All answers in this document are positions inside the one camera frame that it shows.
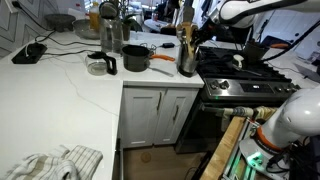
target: kitchen towel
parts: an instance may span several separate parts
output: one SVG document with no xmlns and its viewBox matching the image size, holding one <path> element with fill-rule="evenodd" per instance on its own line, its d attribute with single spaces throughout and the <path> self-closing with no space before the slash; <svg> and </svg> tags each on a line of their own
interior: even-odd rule
<svg viewBox="0 0 320 180">
<path fill-rule="evenodd" d="M 264 119 L 267 121 L 277 111 L 278 108 L 259 106 L 254 109 L 253 119 Z"/>
<path fill-rule="evenodd" d="M 92 176 L 102 159 L 102 153 L 84 146 L 75 147 L 65 158 L 35 154 L 23 159 L 22 163 L 8 171 L 4 179 L 49 179 L 84 180 Z"/>
<path fill-rule="evenodd" d="M 221 115 L 221 131 L 226 132 L 230 124 L 230 116 L 252 117 L 253 109 L 247 107 L 224 108 Z"/>
</svg>

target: backsplash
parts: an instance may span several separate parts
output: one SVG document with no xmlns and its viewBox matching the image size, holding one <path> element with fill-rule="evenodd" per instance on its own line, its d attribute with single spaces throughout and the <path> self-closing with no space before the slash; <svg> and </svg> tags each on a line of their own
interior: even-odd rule
<svg viewBox="0 0 320 180">
<path fill-rule="evenodd" d="M 44 27 L 44 16 L 59 12 L 56 0 L 19 2 L 22 8 Z M 11 0 L 0 0 L 0 59 L 44 32 L 22 11 L 12 8 L 10 3 Z"/>
</svg>

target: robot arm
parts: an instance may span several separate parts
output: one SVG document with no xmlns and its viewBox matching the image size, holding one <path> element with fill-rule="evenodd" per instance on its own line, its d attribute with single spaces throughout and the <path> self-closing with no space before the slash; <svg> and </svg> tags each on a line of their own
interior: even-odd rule
<svg viewBox="0 0 320 180">
<path fill-rule="evenodd" d="M 191 45 L 198 46 L 219 35 L 223 25 L 246 28 L 258 13 L 291 6 L 298 11 L 319 11 L 320 0 L 222 0 L 203 26 L 192 33 Z"/>
</svg>

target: black pot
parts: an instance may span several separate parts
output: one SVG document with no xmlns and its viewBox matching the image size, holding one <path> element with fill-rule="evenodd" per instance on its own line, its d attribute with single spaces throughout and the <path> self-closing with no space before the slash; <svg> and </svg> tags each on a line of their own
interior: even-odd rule
<svg viewBox="0 0 320 180">
<path fill-rule="evenodd" d="M 148 48 L 137 45 L 128 45 L 122 48 L 124 67 L 133 72 L 141 72 L 148 68 L 150 51 Z"/>
</svg>

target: white countertop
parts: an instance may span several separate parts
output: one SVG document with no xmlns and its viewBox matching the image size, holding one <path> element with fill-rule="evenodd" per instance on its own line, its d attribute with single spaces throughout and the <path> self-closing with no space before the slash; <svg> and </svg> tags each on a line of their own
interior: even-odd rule
<svg viewBox="0 0 320 180">
<path fill-rule="evenodd" d="M 52 37 L 60 43 L 81 40 L 70 32 Z M 133 44 L 147 42 L 157 46 L 176 39 L 147 33 L 133 33 L 132 38 Z M 48 46 L 46 53 L 100 50 L 83 45 L 58 46 L 50 40 L 44 44 Z M 86 53 L 43 56 L 37 64 L 14 65 L 11 58 L 19 50 L 0 60 L 0 177 L 24 157 L 47 154 L 63 144 L 70 150 L 83 145 L 101 151 L 103 159 L 94 179 L 111 179 L 123 85 L 189 88 L 204 85 L 197 74 L 187 78 L 177 73 L 176 64 L 170 61 L 154 59 L 150 67 L 174 77 L 150 69 L 141 73 L 127 71 L 119 55 L 116 76 L 93 76 L 84 64 Z M 157 52 L 177 55 L 175 49 Z"/>
<path fill-rule="evenodd" d="M 279 50 L 279 49 L 270 49 L 267 52 L 267 54 L 264 56 L 264 58 L 276 55 L 281 51 L 282 50 Z M 278 68 L 274 67 L 274 69 L 278 70 L 281 74 L 284 74 L 286 78 L 292 79 L 292 83 L 298 84 L 301 88 L 314 88 L 319 86 L 319 83 L 314 82 L 308 78 L 305 78 L 305 75 L 308 75 L 308 74 L 305 73 L 305 70 L 302 70 L 302 69 L 309 69 L 310 71 L 314 72 L 314 76 L 318 76 L 316 74 L 317 67 L 311 64 L 307 64 L 303 60 L 300 60 L 297 57 L 296 53 L 293 51 L 290 51 L 284 54 L 283 56 L 280 56 L 274 60 L 271 60 L 269 61 L 269 63 L 272 64 L 273 66 L 278 67 Z M 302 74 L 296 73 L 286 68 L 290 68 L 294 71 L 301 72 Z"/>
</svg>

